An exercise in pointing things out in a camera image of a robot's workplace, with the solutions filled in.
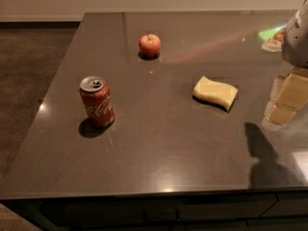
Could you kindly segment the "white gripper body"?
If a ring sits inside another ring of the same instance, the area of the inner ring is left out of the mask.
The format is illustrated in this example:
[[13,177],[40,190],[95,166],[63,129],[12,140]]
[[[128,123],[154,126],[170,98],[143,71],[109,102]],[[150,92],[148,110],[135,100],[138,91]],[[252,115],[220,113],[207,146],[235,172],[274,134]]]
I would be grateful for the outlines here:
[[308,67],[308,0],[303,2],[287,23],[282,56],[289,64]]

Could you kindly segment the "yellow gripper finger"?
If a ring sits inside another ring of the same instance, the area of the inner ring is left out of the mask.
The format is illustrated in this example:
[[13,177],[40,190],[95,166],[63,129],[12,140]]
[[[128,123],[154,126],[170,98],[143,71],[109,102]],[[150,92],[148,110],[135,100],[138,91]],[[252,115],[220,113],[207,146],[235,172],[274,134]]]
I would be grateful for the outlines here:
[[279,106],[299,111],[308,103],[308,69],[294,68],[285,78],[276,103]]
[[284,107],[271,105],[268,111],[268,121],[277,125],[289,123],[295,116],[295,112]]

